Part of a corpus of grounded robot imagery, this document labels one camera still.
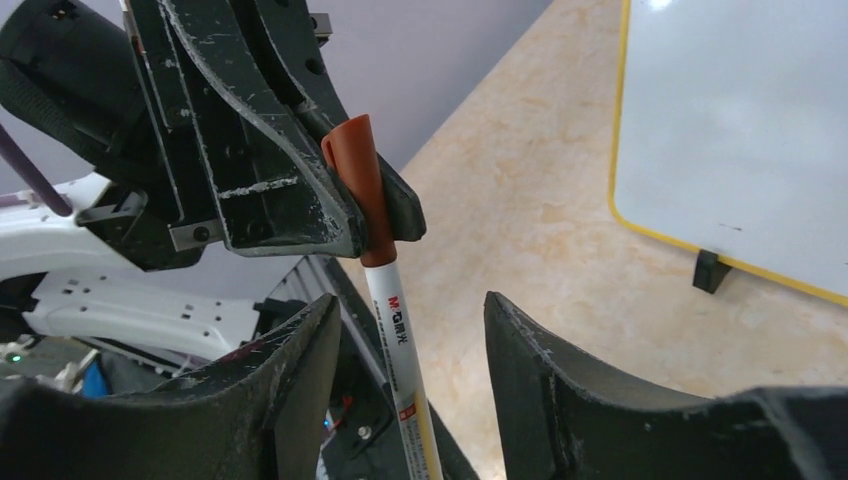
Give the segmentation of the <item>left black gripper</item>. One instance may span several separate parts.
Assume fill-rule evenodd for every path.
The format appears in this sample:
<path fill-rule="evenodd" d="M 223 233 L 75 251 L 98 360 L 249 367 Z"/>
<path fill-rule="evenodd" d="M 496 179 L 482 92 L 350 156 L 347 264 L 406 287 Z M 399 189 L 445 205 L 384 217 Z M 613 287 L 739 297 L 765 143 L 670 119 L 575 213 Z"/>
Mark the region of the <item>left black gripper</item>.
<path fill-rule="evenodd" d="M 77 224 L 144 271 L 244 257 L 355 258 L 365 221 L 321 142 L 347 115 L 303 1 L 23 1 L 1 103 L 108 185 Z"/>

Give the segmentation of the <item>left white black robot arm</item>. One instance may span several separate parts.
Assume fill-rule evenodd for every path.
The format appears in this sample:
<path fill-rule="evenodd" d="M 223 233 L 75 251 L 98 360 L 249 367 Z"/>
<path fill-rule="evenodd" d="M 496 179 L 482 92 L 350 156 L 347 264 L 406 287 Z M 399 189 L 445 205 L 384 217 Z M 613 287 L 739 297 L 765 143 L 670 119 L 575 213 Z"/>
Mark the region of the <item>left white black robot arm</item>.
<path fill-rule="evenodd" d="M 356 258 L 365 207 L 322 140 L 348 118 L 303 1 L 19 1 L 1 28 L 1 104 L 92 172 L 51 185 L 26 158 L 1 199 L 1 326 L 72 337 L 170 372 L 250 341 L 249 300 L 128 273 L 243 257 Z"/>

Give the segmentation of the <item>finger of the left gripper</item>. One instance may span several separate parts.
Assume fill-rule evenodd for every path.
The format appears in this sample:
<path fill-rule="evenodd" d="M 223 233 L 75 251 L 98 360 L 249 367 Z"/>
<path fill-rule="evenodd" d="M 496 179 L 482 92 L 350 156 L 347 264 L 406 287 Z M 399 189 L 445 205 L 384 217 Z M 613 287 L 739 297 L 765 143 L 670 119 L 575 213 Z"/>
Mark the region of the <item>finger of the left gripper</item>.
<path fill-rule="evenodd" d="M 350 116 L 327 72 L 317 20 L 303 1 L 235 1 L 251 54 L 278 100 L 319 149 L 354 219 L 357 242 L 415 242 L 427 224 L 414 190 L 378 153 L 370 118 Z"/>

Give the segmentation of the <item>yellow framed whiteboard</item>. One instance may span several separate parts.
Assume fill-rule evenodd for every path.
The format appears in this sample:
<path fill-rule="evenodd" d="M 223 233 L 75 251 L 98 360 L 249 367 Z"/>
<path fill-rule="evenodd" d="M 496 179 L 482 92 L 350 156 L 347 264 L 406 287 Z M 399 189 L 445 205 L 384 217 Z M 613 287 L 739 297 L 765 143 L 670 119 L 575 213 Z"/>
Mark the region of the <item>yellow framed whiteboard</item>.
<path fill-rule="evenodd" d="M 847 301 L 847 5 L 626 1 L 608 202 L 643 235 Z"/>

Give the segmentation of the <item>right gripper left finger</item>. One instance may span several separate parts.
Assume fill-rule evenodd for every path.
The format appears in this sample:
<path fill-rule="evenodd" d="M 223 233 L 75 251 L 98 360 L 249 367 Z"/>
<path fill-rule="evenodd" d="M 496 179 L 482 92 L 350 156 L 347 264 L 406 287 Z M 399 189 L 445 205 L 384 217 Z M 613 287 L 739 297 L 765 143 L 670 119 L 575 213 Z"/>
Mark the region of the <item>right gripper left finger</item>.
<path fill-rule="evenodd" d="M 341 334 L 336 297 L 141 393 L 1 384 L 5 479 L 312 479 Z"/>

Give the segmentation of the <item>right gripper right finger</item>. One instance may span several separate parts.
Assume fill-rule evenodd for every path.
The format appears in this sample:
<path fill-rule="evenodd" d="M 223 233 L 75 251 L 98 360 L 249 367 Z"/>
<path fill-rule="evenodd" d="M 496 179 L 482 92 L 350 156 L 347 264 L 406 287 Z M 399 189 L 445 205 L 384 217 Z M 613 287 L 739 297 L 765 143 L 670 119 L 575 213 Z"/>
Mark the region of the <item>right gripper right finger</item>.
<path fill-rule="evenodd" d="M 617 369 L 498 292 L 487 359 L 511 479 L 843 479 L 847 391 L 757 387 L 708 399 Z"/>

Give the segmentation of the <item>white marker pen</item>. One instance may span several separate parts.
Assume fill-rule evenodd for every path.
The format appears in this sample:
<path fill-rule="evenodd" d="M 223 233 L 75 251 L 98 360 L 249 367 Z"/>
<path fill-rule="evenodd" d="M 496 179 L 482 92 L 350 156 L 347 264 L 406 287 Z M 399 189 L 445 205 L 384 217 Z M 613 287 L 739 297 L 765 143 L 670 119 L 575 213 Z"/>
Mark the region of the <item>white marker pen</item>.
<path fill-rule="evenodd" d="M 411 479 L 443 472 L 398 265 L 364 269 Z"/>

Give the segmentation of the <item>brown marker cap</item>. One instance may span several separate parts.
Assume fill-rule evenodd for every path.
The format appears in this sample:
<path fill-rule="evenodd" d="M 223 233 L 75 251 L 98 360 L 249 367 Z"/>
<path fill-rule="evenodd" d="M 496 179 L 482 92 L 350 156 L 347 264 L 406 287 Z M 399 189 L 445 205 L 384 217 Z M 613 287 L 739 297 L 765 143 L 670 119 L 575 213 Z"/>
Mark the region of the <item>brown marker cap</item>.
<path fill-rule="evenodd" d="M 321 149 L 350 191 L 367 227 L 367 242 L 360 257 L 364 267 L 376 268 L 397 259 L 370 116 L 363 114 L 333 128 Z"/>

